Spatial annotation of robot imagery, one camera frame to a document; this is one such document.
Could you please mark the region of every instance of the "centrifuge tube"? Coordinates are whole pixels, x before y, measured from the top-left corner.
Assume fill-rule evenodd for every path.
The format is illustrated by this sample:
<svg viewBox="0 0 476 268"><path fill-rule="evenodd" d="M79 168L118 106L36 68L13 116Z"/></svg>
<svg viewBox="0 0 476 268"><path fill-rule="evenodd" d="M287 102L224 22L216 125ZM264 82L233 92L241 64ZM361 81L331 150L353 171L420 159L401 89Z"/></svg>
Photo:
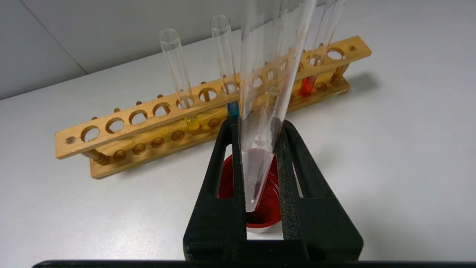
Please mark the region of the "centrifuge tube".
<svg viewBox="0 0 476 268"><path fill-rule="evenodd" d="M238 93L235 60L233 59L233 49L231 46L230 20L224 15L215 16L210 21L210 27L213 41L217 48L222 90L225 94ZM228 103L227 107L228 116L239 115L238 102Z"/></svg>
<svg viewBox="0 0 476 268"><path fill-rule="evenodd" d="M193 106L194 98L188 80L187 69L182 55L182 45L180 38L174 29L164 29L159 34L160 46L167 59L172 80L174 81L175 92L177 93L177 106L184 110ZM200 133L202 127L196 114L185 117L188 131L192 134Z"/></svg>
<svg viewBox="0 0 476 268"><path fill-rule="evenodd" d="M323 62L324 55L327 54L332 36L336 30L337 23L339 22L340 14L344 9L344 4L347 0L327 0L324 8L324 13L321 17L319 28L317 29L317 35L314 39L312 49L321 49L323 55L311 55L309 58L309 64L312 66L318 66ZM301 88L299 89L299 95L307 98L312 94L314 83L316 82L317 75L312 75L303 79Z"/></svg>
<svg viewBox="0 0 476 268"><path fill-rule="evenodd" d="M316 0L243 2L240 148L246 211L254 211L288 109Z"/></svg>

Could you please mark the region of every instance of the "gray wall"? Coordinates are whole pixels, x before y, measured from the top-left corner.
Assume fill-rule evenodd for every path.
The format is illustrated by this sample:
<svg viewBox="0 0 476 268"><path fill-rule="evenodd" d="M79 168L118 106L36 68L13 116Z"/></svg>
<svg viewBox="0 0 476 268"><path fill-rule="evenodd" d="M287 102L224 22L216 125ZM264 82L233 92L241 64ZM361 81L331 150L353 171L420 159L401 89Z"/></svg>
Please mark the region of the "gray wall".
<svg viewBox="0 0 476 268"><path fill-rule="evenodd" d="M160 52L158 32L182 44L211 36L218 14L240 25L239 0L0 0L0 99Z"/></svg>

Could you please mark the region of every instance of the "test tube with yellow liquid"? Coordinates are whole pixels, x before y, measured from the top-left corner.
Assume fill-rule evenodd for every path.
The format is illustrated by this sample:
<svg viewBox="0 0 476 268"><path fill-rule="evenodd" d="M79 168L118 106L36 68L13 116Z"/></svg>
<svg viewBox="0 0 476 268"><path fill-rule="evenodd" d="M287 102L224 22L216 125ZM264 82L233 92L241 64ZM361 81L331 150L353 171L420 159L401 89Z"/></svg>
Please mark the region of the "test tube with yellow liquid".
<svg viewBox="0 0 476 268"><path fill-rule="evenodd" d="M181 110L193 106L194 97L188 80L187 69L183 60L182 45L180 38L174 29L164 29L159 34L160 46L167 60L167 65L174 81L175 92L177 93L177 106ZM185 117L188 131L198 134L202 127L196 114Z"/></svg>

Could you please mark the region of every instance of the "blue liquid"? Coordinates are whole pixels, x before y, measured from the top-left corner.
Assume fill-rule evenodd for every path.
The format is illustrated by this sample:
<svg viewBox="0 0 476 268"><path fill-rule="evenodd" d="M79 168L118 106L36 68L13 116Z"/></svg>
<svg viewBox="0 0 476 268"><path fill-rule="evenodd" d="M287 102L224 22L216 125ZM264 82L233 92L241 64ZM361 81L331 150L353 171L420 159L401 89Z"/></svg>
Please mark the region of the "blue liquid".
<svg viewBox="0 0 476 268"><path fill-rule="evenodd" d="M239 115L238 102L228 103L227 108L228 108L228 117L232 117L234 115Z"/></svg>

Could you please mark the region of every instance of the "wooden rack top bar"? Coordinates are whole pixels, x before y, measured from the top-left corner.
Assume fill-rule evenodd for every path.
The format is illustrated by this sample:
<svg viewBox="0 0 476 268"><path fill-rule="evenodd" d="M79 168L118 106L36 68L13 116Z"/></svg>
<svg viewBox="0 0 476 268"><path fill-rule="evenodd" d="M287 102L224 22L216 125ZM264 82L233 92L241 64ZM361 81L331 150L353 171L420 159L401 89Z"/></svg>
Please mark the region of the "wooden rack top bar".
<svg viewBox="0 0 476 268"><path fill-rule="evenodd" d="M372 51L358 36L331 44L329 51L337 51L345 57L340 60L333 60L327 55L322 55L321 50L304 52L300 63L302 68L297 73L296 80L301 80L311 75L335 69L337 67L368 57L372 53ZM314 54L321 55L324 58L324 62L321 65L311 66L307 62L308 57ZM201 101L200 95L206 91L212 91L217 96L208 102ZM118 111L116 113L106 115L62 131L58 131L55 133L56 157L59 159L64 159L69 156L83 153L96 147L108 144L110 142L114 142L116 140L120 140L171 123L186 116L201 113L206 110L238 100L238 94L227 95L222 92L220 79L193 87L192 94L194 95L195 103L191 108L186 110L179 109L177 106L177 96L175 94L171 94L147 103L139 104L124 111ZM156 117L155 112L161 107L168 107L168 109L165 110L169 112L166 115ZM146 120L136 125L132 124L132 118L139 113L143 114L146 117ZM123 128L116 133L108 130L109 125L115 121L122 121L124 123ZM94 128L99 129L98 136L95 139L85 142L85 134Z"/></svg>

